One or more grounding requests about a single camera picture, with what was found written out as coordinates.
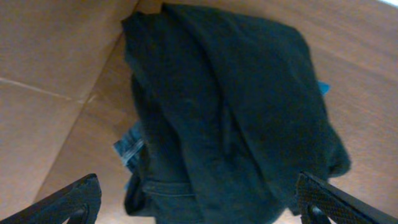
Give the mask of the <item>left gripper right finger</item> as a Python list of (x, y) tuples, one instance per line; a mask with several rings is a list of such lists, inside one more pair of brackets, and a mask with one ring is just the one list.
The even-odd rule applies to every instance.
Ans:
[(297, 182), (303, 224), (397, 224), (394, 218), (309, 173)]

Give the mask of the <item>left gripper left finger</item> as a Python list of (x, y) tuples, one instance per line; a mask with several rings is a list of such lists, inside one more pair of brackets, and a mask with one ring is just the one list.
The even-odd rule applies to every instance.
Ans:
[(88, 174), (37, 203), (1, 220), (1, 224), (94, 224), (101, 206), (96, 174)]

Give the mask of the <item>black pants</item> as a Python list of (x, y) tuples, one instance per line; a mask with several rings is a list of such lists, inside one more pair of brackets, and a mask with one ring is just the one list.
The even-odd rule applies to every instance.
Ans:
[(346, 174), (310, 49), (285, 24), (164, 4), (122, 22), (142, 149), (124, 201), (157, 223), (299, 214), (299, 173)]

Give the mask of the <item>blue denim jeans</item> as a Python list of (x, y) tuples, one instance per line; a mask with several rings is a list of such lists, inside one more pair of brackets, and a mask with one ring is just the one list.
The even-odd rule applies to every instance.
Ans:
[(139, 179), (149, 151), (154, 174), (178, 195), (258, 194), (267, 189), (263, 168), (275, 174), (283, 162), (295, 175), (297, 159), (313, 167), (338, 145), (322, 100), (328, 86), (316, 83), (299, 96), (295, 89), (286, 84), (275, 96), (244, 84), (133, 80), (141, 119), (114, 148)]

